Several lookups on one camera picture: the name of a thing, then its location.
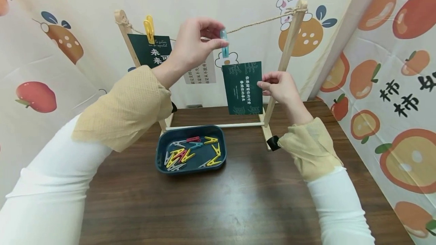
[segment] orange illustration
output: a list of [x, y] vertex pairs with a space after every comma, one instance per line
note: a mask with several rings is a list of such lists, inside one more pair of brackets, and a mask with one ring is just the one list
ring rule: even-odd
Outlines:
[[0, 16], [5, 16], [9, 12], [8, 0], [0, 0]]
[[365, 144], [369, 137], [376, 134], [380, 129], [380, 120], [369, 110], [356, 113], [351, 123], [352, 136], [357, 140], [362, 140], [362, 144]]
[[[324, 36], [323, 28], [333, 27], [338, 22], [337, 19], [331, 18], [326, 19], [321, 23], [320, 21], [324, 19], [326, 13], [326, 7], [321, 5], [318, 7], [318, 9], [316, 9], [316, 18], [312, 18], [309, 21], [303, 21], [301, 23], [301, 28], [298, 32], [297, 40], [295, 41], [295, 46], [292, 51], [293, 57], [301, 57], [315, 50], [321, 43], [322, 37]], [[280, 33], [279, 48], [281, 51], [284, 50], [288, 32], [289, 28]]]
[[359, 22], [360, 30], [373, 30], [384, 24], [392, 15], [397, 0], [372, 0]]
[[411, 202], [398, 202], [394, 211], [410, 234], [422, 239], [428, 236], [428, 230], [425, 227], [433, 221], [433, 217], [421, 206]]
[[69, 31], [71, 25], [64, 20], [61, 21], [61, 25], [58, 25], [58, 20], [49, 12], [41, 12], [41, 15], [46, 21], [54, 24], [49, 25], [45, 22], [41, 23], [37, 21], [40, 23], [42, 30], [73, 62], [73, 64], [76, 64], [83, 56], [83, 47], [77, 38]]
[[337, 121], [341, 121], [348, 113], [348, 98], [345, 94], [342, 94], [338, 99], [333, 100], [333, 104], [330, 111]]
[[411, 129], [392, 142], [378, 146], [380, 167], [385, 176], [406, 190], [431, 194], [436, 192], [436, 133]]
[[428, 32], [436, 24], [436, 0], [408, 0], [393, 22], [394, 35], [413, 39]]
[[430, 55], [425, 50], [412, 52], [410, 57], [406, 59], [405, 64], [401, 68], [401, 73], [404, 76], [415, 76], [424, 70], [430, 63]]
[[321, 91], [328, 93], [339, 90], [344, 86], [348, 72], [350, 72], [350, 63], [347, 57], [345, 57], [344, 52], [341, 52], [341, 55], [339, 55], [335, 65], [333, 65], [332, 70], [330, 70], [330, 73], [322, 84]]
[[356, 99], [363, 99], [372, 89], [372, 84], [377, 83], [375, 77], [381, 68], [374, 60], [367, 60], [354, 68], [350, 77], [350, 91]]

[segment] brown table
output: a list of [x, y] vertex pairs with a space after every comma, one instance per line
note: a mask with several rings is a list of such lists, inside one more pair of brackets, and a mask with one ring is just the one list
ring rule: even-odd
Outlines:
[[[306, 102], [326, 124], [366, 211], [376, 244], [413, 244], [327, 106]], [[179, 110], [174, 126], [257, 122], [226, 107]], [[273, 134], [287, 131], [278, 105]], [[258, 127], [224, 130], [227, 164], [219, 171], [168, 177], [154, 165], [159, 125], [113, 153], [91, 183], [81, 244], [321, 244], [307, 186], [284, 150], [268, 152]]]

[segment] green card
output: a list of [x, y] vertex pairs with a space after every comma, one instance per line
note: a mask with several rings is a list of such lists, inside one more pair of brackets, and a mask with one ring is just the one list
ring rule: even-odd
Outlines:
[[224, 85], [230, 115], [257, 115], [262, 110], [262, 63], [223, 65]]
[[157, 67], [168, 59], [172, 51], [169, 36], [154, 36], [154, 45], [150, 45], [147, 35], [127, 34], [141, 65]]

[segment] plastic tray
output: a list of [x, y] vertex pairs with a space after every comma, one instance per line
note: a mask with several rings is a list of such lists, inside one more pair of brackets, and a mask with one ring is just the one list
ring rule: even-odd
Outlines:
[[[175, 141], [184, 141], [188, 138], [199, 136], [202, 143], [206, 142], [207, 139], [205, 139], [205, 136], [213, 137], [218, 139], [217, 143], [212, 144], [204, 144], [203, 146], [199, 148], [195, 148], [190, 150], [190, 154], [195, 153], [192, 158], [187, 160], [185, 163], [177, 162], [177, 165], [185, 164], [183, 167], [175, 170], [175, 171], [169, 171], [167, 169], [167, 166], [165, 163], [165, 157], [168, 152], [168, 156], [171, 156], [171, 151], [175, 151], [178, 149], [181, 149], [181, 147], [172, 145]], [[212, 160], [217, 156], [215, 150], [213, 149], [212, 145], [215, 148], [218, 148], [218, 144], [221, 151], [221, 156], [218, 157], [215, 161], [220, 161], [219, 164], [211, 165], [211, 166], [205, 166], [200, 167], [201, 165], [205, 165], [208, 161]], [[193, 146], [193, 144], [190, 143], [182, 143], [186, 149], [189, 149]], [[188, 174], [188, 173], [194, 173], [194, 172], [201, 172], [201, 171], [210, 171], [210, 170], [216, 170], [223, 166], [223, 164], [226, 162], [227, 158], [227, 150], [226, 150], [226, 140], [224, 139], [224, 133], [221, 128], [215, 126], [215, 125], [207, 125], [207, 126], [200, 126], [200, 127], [193, 127], [193, 128], [183, 128], [178, 130], [170, 130], [164, 133], [158, 141], [157, 148], [156, 148], [156, 168], [158, 171], [164, 174], [168, 175], [178, 175], [178, 174]]]

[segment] wooden post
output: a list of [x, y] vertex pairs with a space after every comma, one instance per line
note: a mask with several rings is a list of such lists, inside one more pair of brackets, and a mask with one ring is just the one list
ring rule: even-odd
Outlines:
[[[118, 23], [128, 22], [129, 19], [127, 19], [127, 15], [123, 10], [116, 10], [115, 11], [115, 21]], [[129, 50], [130, 56], [132, 57], [132, 60], [135, 63], [135, 67], [141, 67], [141, 64], [139, 63], [138, 57], [135, 53], [134, 47], [132, 46], [132, 43], [130, 42], [129, 36], [127, 34], [132, 34], [132, 29], [129, 27], [126, 27], [125, 25], [118, 24], [118, 27], [120, 28], [121, 35], [123, 35], [124, 42], [126, 42], [127, 49]], [[161, 134], [167, 131], [167, 127], [171, 126], [171, 122], [173, 120], [173, 114], [171, 114], [167, 119], [159, 121], [160, 128], [162, 129]]]
[[[299, 0], [296, 5], [297, 9], [307, 8], [306, 0]], [[286, 71], [288, 68], [289, 60], [291, 59], [291, 54], [294, 49], [295, 41], [297, 39], [299, 29], [301, 27], [302, 20], [304, 18], [304, 12], [296, 12], [292, 18], [291, 25], [289, 27], [288, 36], [285, 42], [285, 48], [282, 53], [282, 58], [280, 59], [279, 71]], [[276, 105], [276, 100], [273, 97], [269, 98], [268, 107], [266, 108], [266, 113], [264, 117], [265, 128], [269, 125], [269, 120], [271, 119], [274, 106]]]

